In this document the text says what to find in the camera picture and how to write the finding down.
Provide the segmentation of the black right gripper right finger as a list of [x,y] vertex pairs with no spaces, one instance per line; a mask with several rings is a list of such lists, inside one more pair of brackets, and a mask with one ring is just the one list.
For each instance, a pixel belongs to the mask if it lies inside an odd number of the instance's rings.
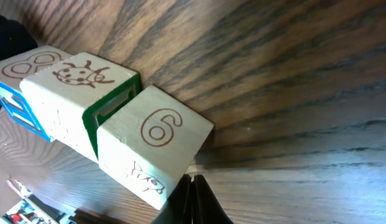
[[195,175],[191,187],[193,224],[233,224],[203,175]]

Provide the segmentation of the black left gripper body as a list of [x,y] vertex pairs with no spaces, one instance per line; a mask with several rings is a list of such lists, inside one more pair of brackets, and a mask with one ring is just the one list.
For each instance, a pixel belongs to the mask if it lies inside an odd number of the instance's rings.
[[20,22],[0,15],[0,61],[38,47]]

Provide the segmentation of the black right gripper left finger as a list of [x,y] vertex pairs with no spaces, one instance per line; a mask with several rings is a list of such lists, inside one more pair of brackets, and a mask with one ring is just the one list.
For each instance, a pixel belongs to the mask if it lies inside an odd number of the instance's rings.
[[152,224],[191,224],[190,175],[184,174]]

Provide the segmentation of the wooden block with fish drawing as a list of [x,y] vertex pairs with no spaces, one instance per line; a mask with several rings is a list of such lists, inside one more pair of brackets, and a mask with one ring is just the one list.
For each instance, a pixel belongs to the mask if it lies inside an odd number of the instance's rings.
[[213,128],[151,85],[98,128],[100,169],[160,210]]

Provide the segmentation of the wooden block with M outline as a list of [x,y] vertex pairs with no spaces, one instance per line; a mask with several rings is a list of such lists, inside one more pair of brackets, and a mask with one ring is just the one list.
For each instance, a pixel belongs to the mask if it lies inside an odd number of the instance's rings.
[[97,129],[141,91],[138,72],[82,52],[24,78],[47,134],[98,162]]

